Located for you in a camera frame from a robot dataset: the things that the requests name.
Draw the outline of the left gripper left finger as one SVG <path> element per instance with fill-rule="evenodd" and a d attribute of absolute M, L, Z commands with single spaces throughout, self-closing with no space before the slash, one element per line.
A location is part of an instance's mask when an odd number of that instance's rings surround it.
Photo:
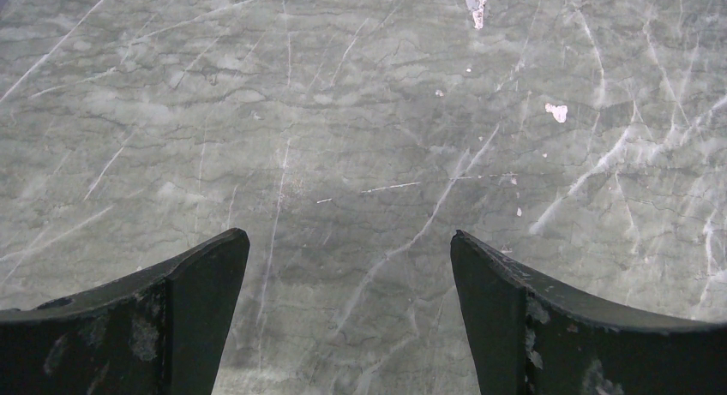
<path fill-rule="evenodd" d="M 4 394 L 209 394 L 249 256 L 227 230 L 156 265 L 1 313 Z"/>

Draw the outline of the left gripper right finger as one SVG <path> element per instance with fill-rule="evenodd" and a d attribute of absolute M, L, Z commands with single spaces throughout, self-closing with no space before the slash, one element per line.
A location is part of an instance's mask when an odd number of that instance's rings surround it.
<path fill-rule="evenodd" d="M 450 258 L 483 394 L 723 394 L 726 326 L 574 288 L 458 231 Z"/>

